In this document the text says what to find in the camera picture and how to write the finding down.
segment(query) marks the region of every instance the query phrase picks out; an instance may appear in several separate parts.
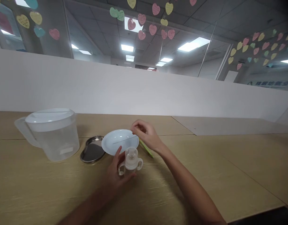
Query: paper heart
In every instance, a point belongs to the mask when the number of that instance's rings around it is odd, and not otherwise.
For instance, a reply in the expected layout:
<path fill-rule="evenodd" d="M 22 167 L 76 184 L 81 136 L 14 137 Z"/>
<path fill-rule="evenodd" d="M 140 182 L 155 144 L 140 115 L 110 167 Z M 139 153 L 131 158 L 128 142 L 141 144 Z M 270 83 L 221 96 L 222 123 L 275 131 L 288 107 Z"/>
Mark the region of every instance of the paper heart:
<path fill-rule="evenodd" d="M 144 14 L 139 13 L 138 15 L 139 24 L 143 25 L 146 22 L 146 16 Z"/>
<path fill-rule="evenodd" d="M 172 3 L 170 4 L 169 2 L 166 3 L 165 10 L 166 10 L 167 15 L 170 15 L 173 11 L 173 4 Z"/>
<path fill-rule="evenodd" d="M 117 19 L 120 21 L 124 21 L 124 17 L 125 17 L 124 11 L 120 10 Z"/>
<path fill-rule="evenodd" d="M 172 40 L 174 38 L 174 35 L 175 35 L 175 30 L 172 29 L 172 30 L 168 31 L 168 38 L 170 40 Z"/>
<path fill-rule="evenodd" d="M 281 40 L 283 35 L 284 35 L 283 33 L 279 33 L 277 41 Z"/>
<path fill-rule="evenodd" d="M 243 43 L 242 42 L 239 42 L 238 45 L 237 45 L 237 50 L 241 49 L 243 46 Z"/>
<path fill-rule="evenodd" d="M 277 46 L 278 46 L 278 44 L 277 44 L 277 43 L 274 43 L 274 44 L 271 46 L 271 50 L 272 50 L 272 51 L 275 50 Z"/>
<path fill-rule="evenodd" d="M 190 0 L 190 4 L 191 4 L 192 6 L 194 6 L 196 2 L 197 2 L 197 0 Z"/>
<path fill-rule="evenodd" d="M 159 14 L 161 8 L 156 4 L 156 3 L 153 3 L 152 5 L 152 13 L 154 16 L 156 16 L 157 14 Z"/>
<path fill-rule="evenodd" d="M 262 41 L 264 38 L 265 38 L 265 34 L 261 33 L 259 38 L 258 38 L 258 41 Z"/>
<path fill-rule="evenodd" d="M 166 31 L 162 30 L 162 38 L 163 39 L 166 39 L 167 38 L 167 33 Z"/>
<path fill-rule="evenodd" d="M 143 33 L 142 31 L 139 31 L 138 32 L 138 37 L 139 37 L 140 40 L 144 40 L 146 38 L 146 34 Z"/>
<path fill-rule="evenodd" d="M 259 52 L 260 48 L 255 48 L 254 49 L 254 55 L 256 55 Z"/>
<path fill-rule="evenodd" d="M 27 29 L 30 27 L 28 18 L 23 14 L 21 16 L 17 16 L 17 21 L 19 22 L 19 24 L 21 24 L 23 27 Z"/>
<path fill-rule="evenodd" d="M 53 29 L 53 30 L 50 29 L 49 34 L 53 39 L 55 39 L 55 40 L 59 39 L 59 31 L 57 29 Z"/>
<path fill-rule="evenodd" d="M 259 35 L 260 35 L 259 32 L 258 32 L 258 33 L 254 33 L 254 35 L 253 35 L 253 41 L 254 41 L 255 39 L 257 39 Z"/>
<path fill-rule="evenodd" d="M 271 55 L 271 60 L 273 60 L 275 57 L 276 57 L 276 53 L 273 53 L 273 54 Z"/>
<path fill-rule="evenodd" d="M 242 67 L 242 63 L 238 63 L 237 64 L 237 70 L 240 70 L 241 67 Z"/>
<path fill-rule="evenodd" d="M 262 46 L 262 50 L 266 49 L 269 46 L 269 42 L 265 42 Z"/>
<path fill-rule="evenodd" d="M 37 9 L 39 6 L 37 0 L 25 0 L 25 2 L 32 9 Z"/>
<path fill-rule="evenodd" d="M 127 27 L 129 30 L 133 30 L 136 27 L 136 23 L 132 20 L 132 18 L 129 18 L 127 22 Z"/>
<path fill-rule="evenodd" d="M 243 46 L 242 52 L 246 52 L 247 49 L 248 49 L 248 45 Z"/>
<path fill-rule="evenodd" d="M 38 25 L 40 25 L 43 21 L 42 15 L 38 12 L 30 12 L 31 19 Z"/>
<path fill-rule="evenodd" d="M 157 26 L 152 25 L 152 24 L 149 25 L 149 32 L 152 36 L 156 34 L 156 31 L 157 31 Z"/>
<path fill-rule="evenodd" d="M 232 51 L 231 51 L 231 56 L 233 56 L 236 53 L 236 51 L 237 50 L 233 48 Z"/>
<path fill-rule="evenodd" d="M 44 36 L 46 33 L 42 28 L 39 27 L 35 27 L 33 31 L 38 38 Z"/>
<path fill-rule="evenodd" d="M 228 59 L 229 64 L 231 64 L 233 61 L 234 61 L 234 57 L 230 57 L 230 58 Z"/>
<path fill-rule="evenodd" d="M 118 9 L 114 9 L 113 7 L 110 8 L 110 15 L 114 18 L 117 18 L 119 16 Z"/>
<path fill-rule="evenodd" d="M 168 26 L 168 20 L 161 19 L 161 25 Z"/>
<path fill-rule="evenodd" d="M 127 3 L 131 8 L 134 8 L 136 6 L 136 0 L 127 0 Z"/>

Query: white plate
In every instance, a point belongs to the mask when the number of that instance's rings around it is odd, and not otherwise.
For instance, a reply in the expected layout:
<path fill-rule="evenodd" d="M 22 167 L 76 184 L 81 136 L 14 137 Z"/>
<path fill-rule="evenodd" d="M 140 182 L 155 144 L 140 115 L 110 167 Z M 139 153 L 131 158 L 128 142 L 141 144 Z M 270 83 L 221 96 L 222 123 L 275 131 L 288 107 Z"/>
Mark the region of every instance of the white plate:
<path fill-rule="evenodd" d="M 129 147 L 137 148 L 139 145 L 139 138 L 132 134 L 130 130 L 114 130 L 109 132 L 102 139 L 101 146 L 103 150 L 114 156 L 118 148 L 122 146 L 120 153 L 124 152 Z"/>

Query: heart-shaped sticky note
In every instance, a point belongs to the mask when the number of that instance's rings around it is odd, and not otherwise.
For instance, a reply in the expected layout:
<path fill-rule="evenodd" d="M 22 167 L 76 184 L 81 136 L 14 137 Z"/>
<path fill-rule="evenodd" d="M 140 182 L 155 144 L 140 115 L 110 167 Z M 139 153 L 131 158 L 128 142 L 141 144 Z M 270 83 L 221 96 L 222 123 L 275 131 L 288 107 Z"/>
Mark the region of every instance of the heart-shaped sticky note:
<path fill-rule="evenodd" d="M 43 21 L 42 15 L 38 12 L 30 12 L 31 19 L 38 25 L 40 25 Z"/>
<path fill-rule="evenodd" d="M 146 34 L 143 33 L 142 31 L 139 31 L 138 32 L 138 37 L 139 37 L 140 40 L 144 40 L 146 38 Z"/>
<path fill-rule="evenodd" d="M 114 18 L 117 18 L 119 16 L 118 9 L 114 9 L 113 7 L 110 8 L 110 15 Z"/>
<path fill-rule="evenodd" d="M 170 40 L 172 40 L 174 38 L 174 35 L 175 35 L 175 30 L 168 30 L 168 38 Z"/>
<path fill-rule="evenodd" d="M 161 25 L 168 26 L 168 20 L 161 19 Z"/>
<path fill-rule="evenodd" d="M 143 25 L 146 22 L 146 16 L 144 14 L 139 13 L 138 15 L 139 24 Z"/>
<path fill-rule="evenodd" d="M 38 38 L 45 35 L 45 31 L 40 27 L 35 27 L 33 31 Z"/>
<path fill-rule="evenodd" d="M 265 38 L 265 34 L 261 33 L 259 38 L 258 38 L 258 41 L 262 41 L 264 38 Z"/>
<path fill-rule="evenodd" d="M 172 3 L 170 4 L 169 2 L 166 3 L 165 9 L 166 9 L 167 15 L 170 15 L 173 11 L 173 4 Z"/>
<path fill-rule="evenodd" d="M 134 8 L 136 6 L 136 0 L 127 0 L 127 3 L 131 8 Z"/>
<path fill-rule="evenodd" d="M 167 38 L 167 33 L 166 31 L 162 30 L 162 38 L 163 39 L 166 39 Z"/>
<path fill-rule="evenodd" d="M 156 31 L 157 31 L 157 26 L 152 25 L 152 24 L 149 25 L 149 32 L 152 36 L 156 34 Z"/>
<path fill-rule="evenodd" d="M 233 56 L 233 55 L 236 53 L 236 51 L 237 51 L 237 50 L 233 48 L 233 49 L 231 50 L 231 56 Z"/>
<path fill-rule="evenodd" d="M 124 17 L 125 17 L 124 11 L 120 10 L 117 19 L 120 21 L 124 21 Z"/>
<path fill-rule="evenodd" d="M 248 49 L 248 45 L 243 46 L 242 52 L 246 52 L 247 49 Z"/>
<path fill-rule="evenodd" d="M 273 54 L 271 55 L 271 60 L 273 60 L 275 57 L 276 57 L 276 53 L 273 53 Z"/>
<path fill-rule="evenodd" d="M 154 16 L 156 16 L 157 14 L 159 14 L 161 8 L 156 4 L 156 3 L 153 3 L 152 5 L 152 13 Z"/>
<path fill-rule="evenodd" d="M 17 16 L 17 21 L 19 22 L 19 24 L 21 24 L 23 27 L 27 29 L 30 27 L 28 18 L 23 14 L 21 16 Z"/>
<path fill-rule="evenodd" d="M 277 46 L 278 46 L 278 44 L 277 44 L 277 43 L 274 43 L 274 44 L 271 46 L 271 50 L 272 50 L 272 51 L 275 50 Z"/>
<path fill-rule="evenodd" d="M 242 42 L 239 42 L 238 45 L 237 45 L 237 50 L 241 49 L 243 46 L 243 43 Z"/>
<path fill-rule="evenodd" d="M 59 31 L 57 29 L 53 29 L 53 30 L 50 29 L 49 34 L 53 39 L 55 39 L 55 40 L 59 39 Z"/>
<path fill-rule="evenodd" d="M 228 59 L 229 64 L 231 64 L 233 61 L 234 61 L 234 57 L 230 57 L 230 58 Z"/>
<path fill-rule="evenodd" d="M 127 22 L 127 27 L 129 30 L 133 30 L 136 27 L 136 23 L 132 20 L 132 18 L 129 18 Z"/>
<path fill-rule="evenodd" d="M 37 9 L 39 6 L 37 0 L 25 0 L 25 2 L 32 9 Z"/>

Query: pitcher handle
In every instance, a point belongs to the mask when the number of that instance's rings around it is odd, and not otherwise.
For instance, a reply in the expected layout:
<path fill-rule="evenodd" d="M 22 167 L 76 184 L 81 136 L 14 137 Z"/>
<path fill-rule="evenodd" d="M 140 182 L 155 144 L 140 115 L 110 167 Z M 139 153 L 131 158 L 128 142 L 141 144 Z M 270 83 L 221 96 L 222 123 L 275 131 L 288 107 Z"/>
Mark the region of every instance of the pitcher handle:
<path fill-rule="evenodd" d="M 23 136 L 26 138 L 26 140 L 29 142 L 29 144 L 35 146 L 35 147 L 41 147 L 40 144 L 37 142 L 37 140 L 34 138 L 30 128 L 28 127 L 27 123 L 25 122 L 26 117 L 22 117 L 20 119 L 17 119 L 15 121 L 15 126 L 18 128 L 18 130 L 23 134 Z"/>

